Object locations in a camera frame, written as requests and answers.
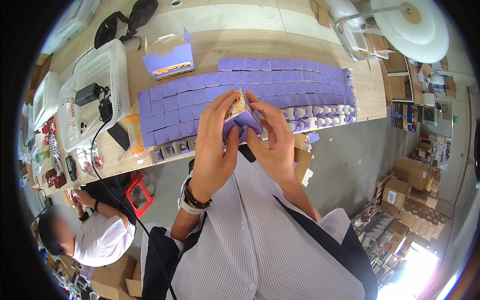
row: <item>hand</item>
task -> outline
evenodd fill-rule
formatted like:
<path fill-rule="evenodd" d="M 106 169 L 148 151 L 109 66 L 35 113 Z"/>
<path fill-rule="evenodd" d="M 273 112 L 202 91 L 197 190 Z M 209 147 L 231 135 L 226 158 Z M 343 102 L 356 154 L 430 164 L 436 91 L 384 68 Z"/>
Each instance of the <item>hand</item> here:
<path fill-rule="evenodd" d="M 250 101 L 250 107 L 263 116 L 264 120 L 260 120 L 260 123 L 268 133 L 267 149 L 260 144 L 255 131 L 248 128 L 248 147 L 268 177 L 281 188 L 292 182 L 298 183 L 293 163 L 295 142 L 283 112 L 268 103 L 260 102 L 251 91 L 248 91 L 246 96 Z"/>
<path fill-rule="evenodd" d="M 84 190 L 74 190 L 73 191 L 74 199 L 80 204 L 86 205 L 88 207 L 94 208 L 96 200 L 90 196 L 87 191 Z"/>
<path fill-rule="evenodd" d="M 193 176 L 189 183 L 190 192 L 198 202 L 208 202 L 237 166 L 238 126 L 230 130 L 227 151 L 223 152 L 222 148 L 223 120 L 235 98 L 234 91 L 229 90 L 213 100 L 200 116 Z"/>

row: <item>gray floor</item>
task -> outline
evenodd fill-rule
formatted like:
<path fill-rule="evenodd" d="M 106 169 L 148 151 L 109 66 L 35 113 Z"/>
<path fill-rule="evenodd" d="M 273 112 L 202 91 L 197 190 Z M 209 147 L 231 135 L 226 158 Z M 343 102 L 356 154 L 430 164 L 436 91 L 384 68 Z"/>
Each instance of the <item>gray floor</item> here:
<path fill-rule="evenodd" d="M 314 159 L 310 163 L 313 176 L 304 190 L 321 215 L 337 207 L 344 208 L 349 216 L 355 215 L 372 198 L 375 182 L 391 170 L 394 159 L 412 152 L 419 135 L 391 128 L 390 124 L 388 110 L 385 119 L 317 131 L 320 140 L 312 144 Z M 142 222 L 173 224 L 190 160 L 180 159 L 145 169 L 150 177 L 147 188 L 156 200 L 141 218 Z M 143 231 L 137 227 L 127 253 L 139 259 Z"/>

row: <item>black bag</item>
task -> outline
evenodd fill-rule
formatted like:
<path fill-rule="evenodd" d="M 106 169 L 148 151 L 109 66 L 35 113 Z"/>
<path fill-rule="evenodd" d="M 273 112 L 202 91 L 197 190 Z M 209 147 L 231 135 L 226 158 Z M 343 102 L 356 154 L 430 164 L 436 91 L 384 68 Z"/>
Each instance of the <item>black bag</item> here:
<path fill-rule="evenodd" d="M 125 17 L 121 12 L 114 12 L 102 22 L 96 31 L 95 49 L 100 48 L 102 45 L 115 38 L 115 34 L 117 33 L 117 18 L 123 23 L 128 24 L 127 34 L 119 39 L 123 43 L 131 39 L 137 33 L 137 28 L 147 24 L 157 8 L 157 0 L 138 0 L 133 5 L 132 13 L 129 18 Z"/>

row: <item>red stool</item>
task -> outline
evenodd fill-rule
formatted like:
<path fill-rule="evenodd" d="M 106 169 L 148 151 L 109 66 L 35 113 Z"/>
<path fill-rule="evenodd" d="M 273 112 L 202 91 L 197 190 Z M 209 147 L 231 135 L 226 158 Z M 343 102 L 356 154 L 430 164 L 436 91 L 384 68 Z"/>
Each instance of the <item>red stool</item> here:
<path fill-rule="evenodd" d="M 135 214 L 139 219 L 144 215 L 144 213 L 147 211 L 147 209 L 150 207 L 150 205 L 152 205 L 153 201 L 155 200 L 155 195 L 150 196 L 150 193 L 148 192 L 147 188 L 144 185 L 143 179 L 144 179 L 144 175 L 141 172 L 136 172 L 130 178 L 130 183 L 123 189 L 123 192 L 127 196 L 128 201 L 130 201 L 130 204 L 133 206 L 133 210 L 135 211 Z M 145 198 L 147 199 L 147 202 L 141 209 L 138 209 L 138 207 L 136 207 L 132 202 L 132 192 L 136 186 L 140 187 L 140 189 L 145 195 Z"/>

